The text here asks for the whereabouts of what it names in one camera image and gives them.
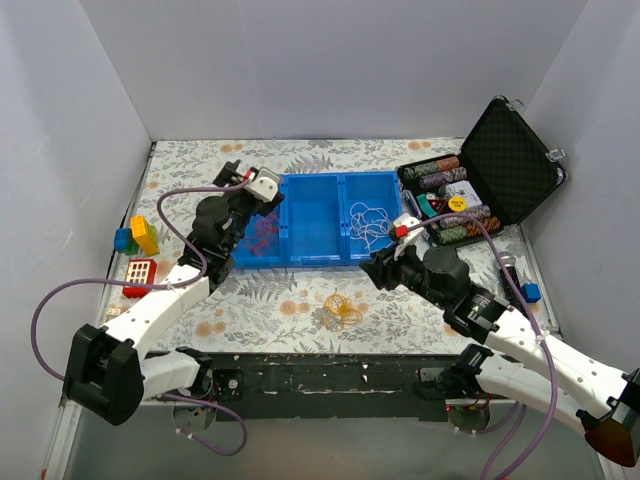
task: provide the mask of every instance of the white wall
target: white wall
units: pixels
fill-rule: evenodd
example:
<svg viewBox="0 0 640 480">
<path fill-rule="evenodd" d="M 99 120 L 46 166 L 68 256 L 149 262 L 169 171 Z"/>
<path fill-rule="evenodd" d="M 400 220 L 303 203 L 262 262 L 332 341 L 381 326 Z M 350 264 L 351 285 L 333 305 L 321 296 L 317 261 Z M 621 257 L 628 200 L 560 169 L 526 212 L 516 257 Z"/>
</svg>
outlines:
<svg viewBox="0 0 640 480">
<path fill-rule="evenodd" d="M 154 139 L 466 135 L 587 0 L 81 0 Z"/>
<path fill-rule="evenodd" d="M 636 0 L 591 0 L 526 111 L 569 156 L 570 181 L 529 222 L 558 322 L 626 370 L 640 367 L 639 45 Z"/>
<path fill-rule="evenodd" d="M 77 0 L 0 0 L 0 478 L 35 479 L 61 383 L 37 365 L 29 322 L 57 284 L 104 275 L 149 137 Z M 98 287 L 63 293 L 40 340 L 64 371 Z"/>
</svg>

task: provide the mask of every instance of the blue divided tray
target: blue divided tray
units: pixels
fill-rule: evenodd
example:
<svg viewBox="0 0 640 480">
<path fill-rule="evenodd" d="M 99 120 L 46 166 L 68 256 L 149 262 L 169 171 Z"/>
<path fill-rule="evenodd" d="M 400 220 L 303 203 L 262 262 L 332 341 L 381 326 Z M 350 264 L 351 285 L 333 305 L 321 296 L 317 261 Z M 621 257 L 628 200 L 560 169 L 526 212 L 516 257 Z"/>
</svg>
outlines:
<svg viewBox="0 0 640 480">
<path fill-rule="evenodd" d="M 251 219 L 233 253 L 236 267 L 357 265 L 369 252 L 363 240 L 350 238 L 354 203 L 383 208 L 391 220 L 402 214 L 395 171 L 282 175 L 280 189 L 285 199 L 279 207 Z M 372 249 L 390 243 L 379 238 Z"/>
</svg>

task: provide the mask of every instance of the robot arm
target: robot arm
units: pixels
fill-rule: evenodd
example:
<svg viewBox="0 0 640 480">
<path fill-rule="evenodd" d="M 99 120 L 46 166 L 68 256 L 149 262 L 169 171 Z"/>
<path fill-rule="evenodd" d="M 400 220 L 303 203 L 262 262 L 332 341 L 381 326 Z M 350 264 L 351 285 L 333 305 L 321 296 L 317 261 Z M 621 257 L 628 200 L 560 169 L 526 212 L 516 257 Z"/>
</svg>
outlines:
<svg viewBox="0 0 640 480">
<path fill-rule="evenodd" d="M 211 387 L 211 360 L 197 350 L 178 348 L 161 357 L 146 356 L 185 311 L 226 279 L 233 266 L 231 253 L 251 217 L 269 215 L 284 199 L 276 174 L 263 168 L 243 176 L 238 165 L 239 161 L 227 163 L 214 184 L 244 183 L 244 187 L 202 200 L 187 237 L 204 255 L 206 275 L 171 287 L 183 285 L 202 270 L 200 257 L 185 247 L 178 265 L 162 282 L 168 288 L 152 290 L 99 329 L 84 325 L 73 338 L 63 393 L 113 425 L 126 421 L 145 398 L 175 389 L 186 389 L 198 398 Z"/>
<path fill-rule="evenodd" d="M 430 248 L 419 259 L 412 244 L 422 230 L 416 228 L 418 223 L 409 214 L 398 218 L 391 232 L 396 245 L 373 253 L 360 267 L 378 289 L 404 285 L 442 308 L 444 321 L 459 334 L 522 362 L 507 368 L 509 362 L 486 353 L 490 350 L 468 347 L 457 367 L 464 375 L 454 375 L 471 385 L 467 393 L 504 394 L 546 410 L 550 383 L 543 377 L 549 377 L 549 368 L 529 321 L 506 300 L 471 282 L 469 266 L 455 248 Z M 559 418 L 575 428 L 566 409 L 577 407 L 573 415 L 580 420 L 587 442 L 606 458 L 634 466 L 640 456 L 640 369 L 625 374 L 557 338 L 545 340 L 563 390 L 560 397 L 566 392 L 575 402 L 558 402 Z"/>
</svg>

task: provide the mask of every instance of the red toy block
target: red toy block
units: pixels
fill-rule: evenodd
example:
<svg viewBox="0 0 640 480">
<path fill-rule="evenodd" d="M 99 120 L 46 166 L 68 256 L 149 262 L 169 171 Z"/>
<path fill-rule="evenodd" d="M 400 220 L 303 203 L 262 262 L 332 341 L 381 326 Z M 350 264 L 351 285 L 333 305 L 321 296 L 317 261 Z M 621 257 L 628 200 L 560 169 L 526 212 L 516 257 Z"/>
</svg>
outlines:
<svg viewBox="0 0 640 480">
<path fill-rule="evenodd" d="M 158 265 L 150 258 L 129 260 L 125 282 L 152 284 L 156 277 Z M 144 287 L 122 287 L 122 294 L 127 298 L 142 298 L 151 290 Z"/>
<path fill-rule="evenodd" d="M 400 225 L 396 227 L 396 237 L 402 238 L 409 235 L 409 228 L 406 225 Z"/>
</svg>

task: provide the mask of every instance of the blue toy block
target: blue toy block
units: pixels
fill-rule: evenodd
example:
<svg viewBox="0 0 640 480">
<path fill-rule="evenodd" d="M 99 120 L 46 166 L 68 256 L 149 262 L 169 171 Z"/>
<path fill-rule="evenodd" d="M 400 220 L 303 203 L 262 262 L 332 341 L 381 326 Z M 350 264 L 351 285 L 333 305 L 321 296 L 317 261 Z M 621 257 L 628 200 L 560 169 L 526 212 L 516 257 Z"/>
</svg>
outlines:
<svg viewBox="0 0 640 480">
<path fill-rule="evenodd" d="M 130 228 L 119 228 L 113 238 L 113 248 L 120 253 L 127 253 L 133 242 Z"/>
<path fill-rule="evenodd" d="M 538 288 L 538 284 L 536 283 L 525 283 L 524 285 L 522 285 L 522 296 L 527 301 L 527 303 L 536 303 L 542 298 L 540 289 Z"/>
</svg>

